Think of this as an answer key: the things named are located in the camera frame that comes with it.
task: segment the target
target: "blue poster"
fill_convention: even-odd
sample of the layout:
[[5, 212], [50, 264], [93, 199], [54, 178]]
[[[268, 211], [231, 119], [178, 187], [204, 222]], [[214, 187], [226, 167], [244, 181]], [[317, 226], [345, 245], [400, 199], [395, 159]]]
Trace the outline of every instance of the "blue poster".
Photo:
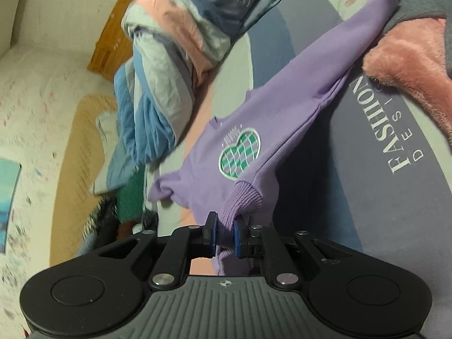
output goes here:
[[19, 163], [0, 158], [0, 253], [5, 253], [8, 220], [19, 172]]

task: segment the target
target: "crosshair symbol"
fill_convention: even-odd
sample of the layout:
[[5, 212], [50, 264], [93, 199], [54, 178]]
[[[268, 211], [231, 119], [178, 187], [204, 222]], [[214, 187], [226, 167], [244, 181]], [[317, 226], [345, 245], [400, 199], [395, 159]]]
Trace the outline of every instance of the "crosshair symbol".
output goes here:
[[230, 287], [232, 284], [234, 284], [233, 282], [231, 282], [230, 280], [222, 280], [221, 282], [219, 282], [218, 284], [220, 284], [223, 288], [227, 288]]

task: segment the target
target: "ribbed cuff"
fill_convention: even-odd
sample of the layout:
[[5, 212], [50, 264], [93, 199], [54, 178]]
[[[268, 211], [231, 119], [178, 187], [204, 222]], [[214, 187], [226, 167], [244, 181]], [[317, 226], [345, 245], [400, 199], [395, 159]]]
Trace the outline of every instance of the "ribbed cuff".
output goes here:
[[218, 244], [234, 248], [234, 219], [239, 214], [254, 213], [262, 205], [262, 196], [248, 182], [239, 181], [234, 185], [232, 194], [226, 200], [220, 218], [220, 234]]

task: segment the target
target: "green checkered heart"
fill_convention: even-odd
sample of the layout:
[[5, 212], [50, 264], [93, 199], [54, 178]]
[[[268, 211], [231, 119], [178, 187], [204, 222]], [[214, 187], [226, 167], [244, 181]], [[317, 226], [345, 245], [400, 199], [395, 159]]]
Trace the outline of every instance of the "green checkered heart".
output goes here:
[[255, 129], [240, 132], [235, 145], [224, 148], [218, 159], [218, 167], [223, 176], [236, 180], [249, 164], [259, 156], [260, 138]]

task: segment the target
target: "peach stripe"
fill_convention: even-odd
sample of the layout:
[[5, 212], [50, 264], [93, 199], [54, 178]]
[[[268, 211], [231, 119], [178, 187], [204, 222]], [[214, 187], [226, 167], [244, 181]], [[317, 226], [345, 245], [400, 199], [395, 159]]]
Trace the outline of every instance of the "peach stripe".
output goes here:
[[[211, 73], [207, 82], [200, 88], [196, 95], [196, 106], [193, 111], [193, 122], [189, 125], [189, 130], [184, 139], [184, 158], [193, 148], [196, 140], [212, 118], [212, 99], [214, 93], [213, 87], [214, 74]], [[180, 214], [181, 225], [196, 224], [193, 213], [183, 208]], [[212, 264], [207, 258], [198, 258], [192, 261], [190, 273], [194, 275], [216, 275]]]
[[202, 84], [213, 65], [203, 52], [202, 37], [190, 14], [171, 0], [136, 0], [136, 3], [186, 50], [195, 67], [195, 86]]

